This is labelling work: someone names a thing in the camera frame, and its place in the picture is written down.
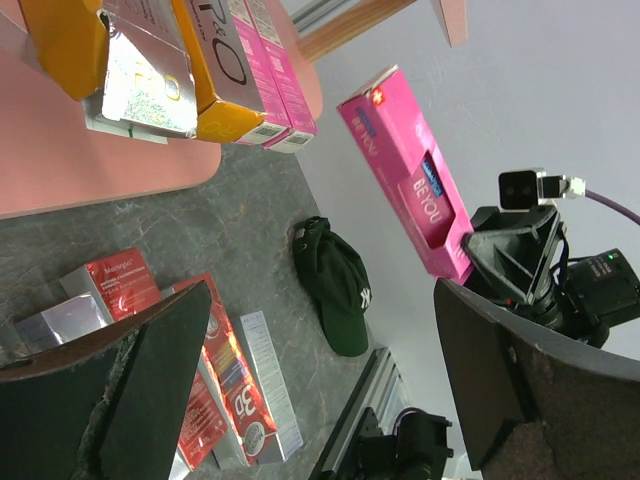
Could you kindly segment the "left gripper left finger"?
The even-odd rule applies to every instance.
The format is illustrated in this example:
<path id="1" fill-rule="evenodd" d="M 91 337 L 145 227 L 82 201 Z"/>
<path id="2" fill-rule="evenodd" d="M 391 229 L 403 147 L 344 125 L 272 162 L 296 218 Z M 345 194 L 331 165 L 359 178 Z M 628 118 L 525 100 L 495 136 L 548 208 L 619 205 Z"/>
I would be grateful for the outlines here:
<path id="1" fill-rule="evenodd" d="M 168 478 L 211 303 L 198 282 L 2 366 L 2 478 Z"/>

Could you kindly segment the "red 3D toothpaste box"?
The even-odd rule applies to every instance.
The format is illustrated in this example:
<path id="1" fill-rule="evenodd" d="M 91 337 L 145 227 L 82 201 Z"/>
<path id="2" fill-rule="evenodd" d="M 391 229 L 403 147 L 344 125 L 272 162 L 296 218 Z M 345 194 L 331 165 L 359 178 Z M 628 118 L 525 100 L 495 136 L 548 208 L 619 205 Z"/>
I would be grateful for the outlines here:
<path id="1" fill-rule="evenodd" d="M 186 467 L 194 471 L 226 433 L 227 425 L 214 395 L 197 370 L 177 444 Z"/>
<path id="2" fill-rule="evenodd" d="M 212 275 L 179 282 L 162 294 L 168 297 L 199 282 L 208 286 L 211 307 L 177 451 L 191 471 L 209 455 L 222 470 L 249 467 L 275 439 L 277 428 Z"/>

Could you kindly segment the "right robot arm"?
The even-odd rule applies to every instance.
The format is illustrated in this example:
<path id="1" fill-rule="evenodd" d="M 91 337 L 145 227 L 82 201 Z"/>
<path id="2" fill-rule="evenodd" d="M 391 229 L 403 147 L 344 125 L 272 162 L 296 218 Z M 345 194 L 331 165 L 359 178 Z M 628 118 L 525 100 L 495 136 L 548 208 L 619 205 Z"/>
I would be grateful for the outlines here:
<path id="1" fill-rule="evenodd" d="M 635 479 L 639 364 L 604 350 L 639 317 L 639 279 L 612 249 L 570 255 L 556 207 L 483 207 L 471 269 L 434 288 L 470 467 L 486 479 Z"/>

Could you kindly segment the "pink toothpaste box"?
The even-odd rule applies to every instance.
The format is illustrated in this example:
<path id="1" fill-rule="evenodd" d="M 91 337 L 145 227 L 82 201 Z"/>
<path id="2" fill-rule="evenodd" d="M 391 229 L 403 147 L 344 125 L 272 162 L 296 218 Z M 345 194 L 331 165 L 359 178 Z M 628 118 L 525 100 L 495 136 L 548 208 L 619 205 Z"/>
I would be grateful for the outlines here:
<path id="1" fill-rule="evenodd" d="M 290 123 L 283 134 L 267 143 L 267 148 L 280 153 L 296 153 L 316 136 L 315 120 L 265 3 L 248 0 L 246 5 L 270 62 L 270 71 Z"/>
<path id="2" fill-rule="evenodd" d="M 241 137 L 241 144 L 262 145 L 271 148 L 288 132 L 291 122 L 270 70 L 270 62 L 260 35 L 244 1 L 227 2 L 230 13 L 249 62 L 253 78 L 265 112 L 262 123 Z"/>
<path id="3" fill-rule="evenodd" d="M 337 111 L 427 272 L 464 283 L 470 216 L 403 71 L 382 70 Z"/>

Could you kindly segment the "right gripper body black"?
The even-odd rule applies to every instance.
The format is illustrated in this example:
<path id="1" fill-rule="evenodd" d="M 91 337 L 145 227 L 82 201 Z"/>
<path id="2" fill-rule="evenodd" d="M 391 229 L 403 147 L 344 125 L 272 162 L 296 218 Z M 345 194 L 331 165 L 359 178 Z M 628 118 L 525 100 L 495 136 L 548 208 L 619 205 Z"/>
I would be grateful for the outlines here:
<path id="1" fill-rule="evenodd" d="M 578 312 L 564 290 L 569 244 L 553 205 L 479 208 L 464 236 L 473 269 L 464 286 L 495 305 L 595 348 L 609 328 Z"/>

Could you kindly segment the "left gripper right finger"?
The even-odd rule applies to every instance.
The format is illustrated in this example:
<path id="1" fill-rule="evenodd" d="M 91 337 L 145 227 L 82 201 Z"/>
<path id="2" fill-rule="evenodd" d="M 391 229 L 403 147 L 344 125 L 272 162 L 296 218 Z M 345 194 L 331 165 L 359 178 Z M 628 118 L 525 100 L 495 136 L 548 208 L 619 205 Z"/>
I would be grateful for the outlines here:
<path id="1" fill-rule="evenodd" d="M 485 479 L 636 479 L 639 363 L 450 280 L 438 335 L 470 467 Z"/>

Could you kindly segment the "orange R.O toothpaste box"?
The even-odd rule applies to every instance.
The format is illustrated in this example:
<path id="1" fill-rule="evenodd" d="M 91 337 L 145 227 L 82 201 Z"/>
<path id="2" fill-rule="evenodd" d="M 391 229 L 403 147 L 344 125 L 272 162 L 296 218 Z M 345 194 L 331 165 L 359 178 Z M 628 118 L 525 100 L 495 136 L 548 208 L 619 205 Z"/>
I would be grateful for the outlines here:
<path id="1" fill-rule="evenodd" d="M 262 99 L 226 1 L 171 3 L 195 82 L 196 138 L 233 143 L 259 127 Z"/>

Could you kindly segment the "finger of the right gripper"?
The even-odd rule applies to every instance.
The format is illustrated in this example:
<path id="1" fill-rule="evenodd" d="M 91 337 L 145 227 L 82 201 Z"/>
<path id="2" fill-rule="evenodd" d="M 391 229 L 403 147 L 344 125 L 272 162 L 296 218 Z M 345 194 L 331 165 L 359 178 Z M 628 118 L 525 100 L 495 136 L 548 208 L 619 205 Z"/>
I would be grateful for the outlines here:
<path id="1" fill-rule="evenodd" d="M 464 286 L 495 303 L 535 303 L 551 288 L 557 212 L 477 212 L 463 236 L 472 272 Z"/>

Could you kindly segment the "dark red toothpaste box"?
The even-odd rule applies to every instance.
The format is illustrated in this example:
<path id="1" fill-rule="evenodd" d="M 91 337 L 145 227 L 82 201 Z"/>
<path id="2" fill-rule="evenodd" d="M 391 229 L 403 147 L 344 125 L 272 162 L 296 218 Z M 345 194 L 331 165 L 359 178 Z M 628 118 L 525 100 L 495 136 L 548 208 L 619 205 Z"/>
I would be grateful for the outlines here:
<path id="1" fill-rule="evenodd" d="M 163 299 L 136 247 L 88 262 L 59 282 L 69 297 L 89 293 L 109 323 L 138 314 Z"/>

